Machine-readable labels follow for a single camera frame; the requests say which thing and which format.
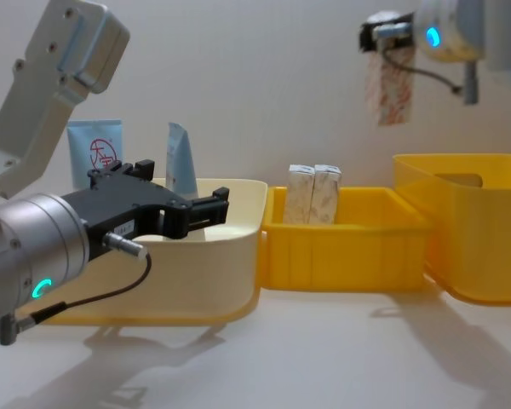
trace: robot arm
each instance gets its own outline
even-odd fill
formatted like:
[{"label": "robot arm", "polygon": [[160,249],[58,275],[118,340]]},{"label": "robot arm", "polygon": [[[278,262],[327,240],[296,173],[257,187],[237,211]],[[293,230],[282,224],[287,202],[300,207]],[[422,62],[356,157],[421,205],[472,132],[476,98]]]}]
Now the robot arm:
[{"label": "robot arm", "polygon": [[42,175],[74,107],[106,90],[129,37],[105,6],[49,2],[0,110],[1,196]]},{"label": "robot arm", "polygon": [[465,63],[459,94],[467,105],[475,104],[478,61],[484,60],[498,81],[511,84],[511,0],[422,0],[413,14],[361,27],[362,52],[412,45],[432,60]]},{"label": "robot arm", "polygon": [[[105,6],[49,1],[0,110],[0,196],[8,199],[42,175],[74,107],[106,90],[128,41]],[[17,308],[77,278],[96,257],[119,250],[141,259],[146,249],[132,241],[138,236],[182,239],[225,222],[226,188],[184,200],[151,183],[153,169],[150,160],[116,162],[91,170],[86,190],[0,205],[1,344],[37,323],[17,321]]]}]

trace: white box package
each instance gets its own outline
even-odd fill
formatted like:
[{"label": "white box package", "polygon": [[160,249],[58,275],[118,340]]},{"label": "white box package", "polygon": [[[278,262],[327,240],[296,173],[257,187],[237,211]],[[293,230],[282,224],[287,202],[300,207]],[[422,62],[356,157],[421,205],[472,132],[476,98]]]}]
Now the white box package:
[{"label": "white box package", "polygon": [[[372,15],[369,23],[379,23],[400,17],[397,12],[380,12]],[[416,49],[392,49],[388,56],[402,66],[414,68]],[[366,70],[365,100],[372,117],[379,126],[405,124],[411,120],[415,76],[400,71],[387,63],[380,53],[370,53]]]},{"label": "white box package", "polygon": [[308,223],[313,187],[314,168],[312,166],[290,165],[283,223]]},{"label": "white box package", "polygon": [[314,189],[309,224],[333,224],[339,202],[341,170],[336,166],[314,166]]}]

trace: black cable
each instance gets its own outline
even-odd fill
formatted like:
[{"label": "black cable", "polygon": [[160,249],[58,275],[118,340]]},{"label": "black cable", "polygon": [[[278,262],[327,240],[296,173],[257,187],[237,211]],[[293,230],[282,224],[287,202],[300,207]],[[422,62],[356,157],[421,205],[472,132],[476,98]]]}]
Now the black cable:
[{"label": "black cable", "polygon": [[34,319],[34,322],[36,324],[39,324],[40,322],[48,320],[49,318],[54,317],[57,314],[60,314],[63,311],[66,311],[70,308],[79,307],[80,305],[89,304],[90,302],[97,302],[97,301],[104,300],[106,298],[119,296],[121,294],[124,294],[127,291],[133,290],[138,285],[142,284],[142,282],[147,278],[147,276],[149,275],[151,270],[152,270],[152,257],[148,253],[146,255],[146,269],[144,270],[144,273],[142,273],[140,278],[137,279],[134,283],[127,285],[126,287],[120,288],[119,290],[110,291],[105,294],[100,294],[99,296],[84,298],[83,300],[69,302],[69,303],[58,302],[50,307],[47,307],[47,308],[41,309],[35,313],[32,313],[31,317]]},{"label": "black cable", "polygon": [[427,70],[421,70],[420,68],[411,68],[409,66],[404,66],[402,64],[399,64],[397,61],[393,60],[392,57],[389,55],[390,49],[384,49],[382,51],[382,58],[391,66],[394,68],[397,68],[400,71],[409,72],[411,74],[419,74],[423,75],[425,77],[433,78],[436,81],[439,81],[440,83],[446,85],[451,89],[452,94],[454,95],[461,95],[463,91],[463,87],[457,84],[454,84],[450,79],[443,77],[442,75],[439,75],[435,72],[427,71]]}]

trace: cream plastic bin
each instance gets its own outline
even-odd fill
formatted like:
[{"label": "cream plastic bin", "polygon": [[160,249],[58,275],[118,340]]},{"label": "cream plastic bin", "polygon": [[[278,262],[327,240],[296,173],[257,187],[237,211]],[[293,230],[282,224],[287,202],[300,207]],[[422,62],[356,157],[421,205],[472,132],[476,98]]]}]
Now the cream plastic bin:
[{"label": "cream plastic bin", "polygon": [[[164,184],[164,179],[154,182]],[[144,236],[153,268],[138,288],[123,295],[72,308],[52,324],[61,325],[210,325],[241,318],[259,298],[257,258],[267,185],[260,181],[200,179],[208,196],[230,189],[227,223],[191,232],[183,240]],[[72,302],[132,283],[145,262],[110,252],[92,261],[73,282],[23,308],[24,313],[55,302]]]}]

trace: yellow storage box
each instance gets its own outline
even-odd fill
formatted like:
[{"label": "yellow storage box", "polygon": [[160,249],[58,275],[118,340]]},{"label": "yellow storage box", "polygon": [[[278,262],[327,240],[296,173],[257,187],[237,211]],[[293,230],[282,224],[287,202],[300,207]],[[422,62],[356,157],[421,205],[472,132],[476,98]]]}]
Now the yellow storage box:
[{"label": "yellow storage box", "polygon": [[[164,179],[154,180],[164,184]],[[229,187],[227,223],[189,233],[183,240],[137,239],[148,247],[153,268],[146,281],[123,295],[72,308],[50,322],[62,325],[211,325],[243,317],[257,304],[257,255],[267,185],[260,181],[198,180],[208,196]],[[92,261],[73,282],[24,308],[72,302],[135,281],[144,262],[118,252]]]},{"label": "yellow storage box", "polygon": [[386,188],[341,189],[336,224],[282,223],[287,189],[267,195],[262,284],[295,291],[415,291],[429,227]]},{"label": "yellow storage box", "polygon": [[400,155],[395,177],[435,226],[435,280],[470,302],[511,303],[511,155]]}]

